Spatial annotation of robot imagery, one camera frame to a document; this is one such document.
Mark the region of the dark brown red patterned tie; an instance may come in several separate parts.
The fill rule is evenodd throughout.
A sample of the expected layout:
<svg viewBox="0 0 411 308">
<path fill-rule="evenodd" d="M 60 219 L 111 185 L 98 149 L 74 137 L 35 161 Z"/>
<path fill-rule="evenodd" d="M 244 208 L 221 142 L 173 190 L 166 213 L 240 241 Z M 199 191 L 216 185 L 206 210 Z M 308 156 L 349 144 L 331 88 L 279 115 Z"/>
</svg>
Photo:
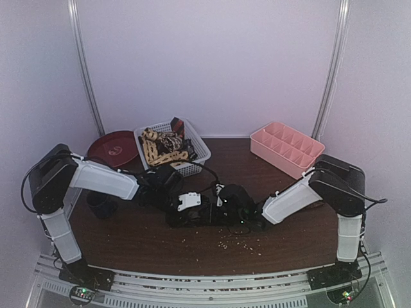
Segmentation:
<svg viewBox="0 0 411 308">
<path fill-rule="evenodd" d="M 314 203 L 311 203 L 310 205 L 307 206 L 308 209 L 314 209 L 320 206 L 323 206 L 324 202 L 323 201 L 316 201 Z"/>
</svg>

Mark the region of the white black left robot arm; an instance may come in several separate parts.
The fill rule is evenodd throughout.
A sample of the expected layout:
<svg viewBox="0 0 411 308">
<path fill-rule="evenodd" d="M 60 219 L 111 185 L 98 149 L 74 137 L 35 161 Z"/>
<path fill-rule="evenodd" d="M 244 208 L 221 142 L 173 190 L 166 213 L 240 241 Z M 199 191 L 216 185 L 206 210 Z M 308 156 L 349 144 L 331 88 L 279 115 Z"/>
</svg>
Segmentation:
<svg viewBox="0 0 411 308">
<path fill-rule="evenodd" d="M 65 144 L 57 144 L 25 174 L 30 185 L 31 204 L 22 204 L 36 214 L 48 231 L 60 258 L 68 267 L 67 274 L 79 285 L 92 280 L 92 270 L 83 261 L 82 251 L 64 212 L 64 198 L 69 188 L 86 189 L 104 196 L 156 206 L 170 214 L 178 214 L 202 204 L 199 192 L 182 194 L 184 177 L 174 162 L 150 167 L 138 173 L 114 169 L 98 158 L 81 157 Z"/>
</svg>

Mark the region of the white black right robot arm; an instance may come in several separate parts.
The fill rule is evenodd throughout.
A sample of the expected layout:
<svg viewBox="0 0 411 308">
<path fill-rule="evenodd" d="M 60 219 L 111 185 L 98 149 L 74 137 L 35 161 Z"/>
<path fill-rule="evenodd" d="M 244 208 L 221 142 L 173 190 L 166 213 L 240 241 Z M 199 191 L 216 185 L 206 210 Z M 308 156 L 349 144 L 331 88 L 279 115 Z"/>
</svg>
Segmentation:
<svg viewBox="0 0 411 308">
<path fill-rule="evenodd" d="M 327 203 L 338 218 L 338 262 L 330 267 L 329 277 L 340 284 L 354 272 L 366 215 L 364 189 L 365 173 L 359 167 L 321 155 L 298 181 L 259 203 L 240 185 L 216 185 L 216 213 L 226 225 L 265 228 L 315 202 Z"/>
</svg>

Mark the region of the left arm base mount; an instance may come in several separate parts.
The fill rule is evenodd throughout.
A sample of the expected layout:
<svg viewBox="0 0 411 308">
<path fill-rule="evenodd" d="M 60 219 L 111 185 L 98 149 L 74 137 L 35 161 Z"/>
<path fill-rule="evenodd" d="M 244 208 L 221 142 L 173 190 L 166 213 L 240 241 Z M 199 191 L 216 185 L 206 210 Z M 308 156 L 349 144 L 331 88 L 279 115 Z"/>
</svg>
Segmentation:
<svg viewBox="0 0 411 308">
<path fill-rule="evenodd" d="M 59 279 L 72 283 L 68 297 L 77 306 L 90 304 L 99 291 L 110 291 L 115 273 L 108 269 L 89 266 L 84 258 L 73 263 L 61 261 Z"/>
</svg>

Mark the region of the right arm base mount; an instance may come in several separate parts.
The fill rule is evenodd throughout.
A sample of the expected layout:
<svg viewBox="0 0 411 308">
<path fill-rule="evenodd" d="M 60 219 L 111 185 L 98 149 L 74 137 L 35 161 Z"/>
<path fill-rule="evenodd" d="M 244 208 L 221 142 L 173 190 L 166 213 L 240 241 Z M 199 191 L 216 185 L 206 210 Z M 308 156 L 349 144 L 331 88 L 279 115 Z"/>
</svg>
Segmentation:
<svg viewBox="0 0 411 308">
<path fill-rule="evenodd" d="M 332 265 L 307 271 L 306 275 L 312 291 L 331 288 L 326 291 L 327 297 L 339 306 L 349 305 L 357 299 L 370 278 L 368 275 L 365 284 L 360 286 L 363 275 L 357 258 L 352 262 L 337 259 Z"/>
</svg>

